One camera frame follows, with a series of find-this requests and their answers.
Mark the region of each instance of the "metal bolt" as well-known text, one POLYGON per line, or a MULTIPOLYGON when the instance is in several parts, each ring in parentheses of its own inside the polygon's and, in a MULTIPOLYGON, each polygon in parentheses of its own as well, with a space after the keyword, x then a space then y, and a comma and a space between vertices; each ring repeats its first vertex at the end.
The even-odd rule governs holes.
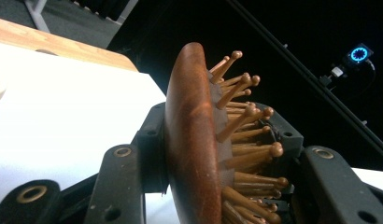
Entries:
POLYGON ((319 155, 323 159, 330 160, 334 157, 334 154, 332 154, 332 152, 325 150, 325 149, 322 149, 322 148, 314 148, 313 151, 315 153, 317 153, 317 155, 319 155))
POLYGON ((129 147, 120 147, 113 153, 117 157, 126 157, 130 155, 132 150, 129 147))

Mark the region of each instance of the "white table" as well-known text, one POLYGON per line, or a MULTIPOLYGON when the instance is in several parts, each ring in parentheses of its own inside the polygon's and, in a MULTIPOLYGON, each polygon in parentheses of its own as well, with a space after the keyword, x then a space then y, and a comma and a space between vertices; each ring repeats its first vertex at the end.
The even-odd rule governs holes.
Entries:
MULTIPOLYGON (((147 74, 3 44, 0 76, 0 202, 34 179, 66 189, 98 173, 105 152, 131 143, 165 101, 147 74)), ((147 218, 178 223, 171 195, 147 195, 147 218)))

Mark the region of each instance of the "wooden bristle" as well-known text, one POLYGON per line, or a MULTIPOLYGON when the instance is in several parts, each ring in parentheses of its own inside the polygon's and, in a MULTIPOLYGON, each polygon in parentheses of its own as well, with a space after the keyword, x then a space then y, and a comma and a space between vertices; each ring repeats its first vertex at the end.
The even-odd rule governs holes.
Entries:
POLYGON ((235 62, 235 60, 242 57, 242 52, 239 50, 235 50, 232 53, 232 56, 230 59, 221 66, 219 66, 215 71, 212 72, 212 78, 210 79, 211 83, 217 84, 218 81, 224 76, 224 74, 227 72, 227 70, 232 66, 232 64, 235 62))
POLYGON ((224 56, 224 58, 217 65, 215 65, 213 68, 211 68, 209 70, 209 72, 210 73, 215 72, 216 70, 218 70, 218 68, 222 67, 227 61, 229 61, 229 59, 230 59, 229 56, 224 56))
POLYGON ((234 205, 244 207, 256 216, 264 218, 271 224, 281 223, 281 218, 278 214, 268 212, 230 187, 224 187, 221 191, 221 195, 223 200, 229 201, 234 205))

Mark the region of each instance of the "screw hole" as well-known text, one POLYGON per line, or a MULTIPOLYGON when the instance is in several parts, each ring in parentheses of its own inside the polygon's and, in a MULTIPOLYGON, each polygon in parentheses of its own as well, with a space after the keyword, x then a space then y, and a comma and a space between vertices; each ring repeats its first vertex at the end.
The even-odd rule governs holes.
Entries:
POLYGON ((114 154, 117 157, 126 157, 131 154, 131 149, 128 147, 121 147, 115 150, 114 154))
POLYGON ((292 137, 293 133, 284 133, 284 135, 287 136, 287 137, 292 137))
POLYGON ((360 216, 360 218, 365 222, 377 223, 377 219, 372 214, 370 214, 368 212, 360 211, 360 212, 358 212, 358 216, 360 216))
POLYGON ((105 221, 114 221, 121 215, 120 209, 109 207, 105 211, 105 221))
POLYGON ((46 186, 32 186, 24 189, 17 196, 18 203, 31 203, 41 198, 47 192, 46 186))
POLYGON ((317 153, 317 155, 319 155, 320 157, 322 157, 323 159, 332 159, 334 157, 334 155, 325 150, 325 149, 320 149, 320 148, 316 148, 313 150, 315 153, 317 153))

